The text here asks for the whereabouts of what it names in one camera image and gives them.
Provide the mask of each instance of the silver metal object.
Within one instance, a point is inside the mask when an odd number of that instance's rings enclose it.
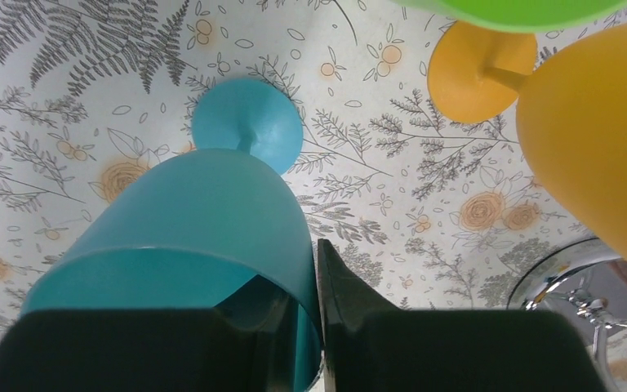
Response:
[[[627,328],[627,262],[598,238],[566,247],[522,277],[509,309],[551,310],[593,345],[607,389],[618,387],[607,364],[607,339]]]

